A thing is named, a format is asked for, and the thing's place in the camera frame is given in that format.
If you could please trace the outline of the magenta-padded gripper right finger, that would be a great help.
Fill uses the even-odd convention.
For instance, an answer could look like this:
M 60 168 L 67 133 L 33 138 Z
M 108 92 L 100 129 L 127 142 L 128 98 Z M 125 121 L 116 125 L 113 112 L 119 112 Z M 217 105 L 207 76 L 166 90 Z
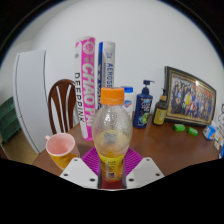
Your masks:
M 122 184 L 125 189 L 140 188 L 163 177 L 152 158 L 143 158 L 134 149 L 128 149 L 123 160 Z

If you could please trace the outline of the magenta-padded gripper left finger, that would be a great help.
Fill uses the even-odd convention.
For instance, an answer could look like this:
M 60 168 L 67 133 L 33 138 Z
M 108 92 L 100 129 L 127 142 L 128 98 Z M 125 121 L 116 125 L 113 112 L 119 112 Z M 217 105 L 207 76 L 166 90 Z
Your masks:
M 99 174 L 100 159 L 92 148 L 81 158 L 72 159 L 60 177 L 84 188 L 97 189 Z

